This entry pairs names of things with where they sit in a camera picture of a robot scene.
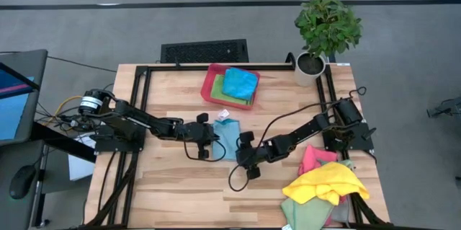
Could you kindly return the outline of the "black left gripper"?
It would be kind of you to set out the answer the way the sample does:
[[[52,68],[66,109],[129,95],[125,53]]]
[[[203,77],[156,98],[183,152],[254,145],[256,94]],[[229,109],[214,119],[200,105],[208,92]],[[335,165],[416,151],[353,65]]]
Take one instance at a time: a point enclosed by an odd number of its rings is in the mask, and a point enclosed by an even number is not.
[[[207,160],[209,151],[205,148],[210,146],[212,142],[220,143],[220,136],[214,132],[213,126],[208,123],[209,115],[202,113],[197,116],[195,122],[184,124],[184,150],[186,156],[192,160]],[[187,142],[197,144],[197,158],[191,157],[187,151]]]

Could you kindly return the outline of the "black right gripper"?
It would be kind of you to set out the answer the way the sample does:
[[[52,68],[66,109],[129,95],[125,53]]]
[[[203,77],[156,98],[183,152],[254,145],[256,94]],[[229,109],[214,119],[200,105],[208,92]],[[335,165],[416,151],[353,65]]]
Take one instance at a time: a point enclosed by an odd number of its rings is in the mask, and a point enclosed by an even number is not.
[[[236,151],[236,160],[240,167],[246,170],[249,180],[254,180],[261,176],[259,164],[262,162],[272,163],[274,158],[274,148],[270,139],[264,140],[257,147],[251,145],[254,140],[254,133],[247,131],[241,133]]]

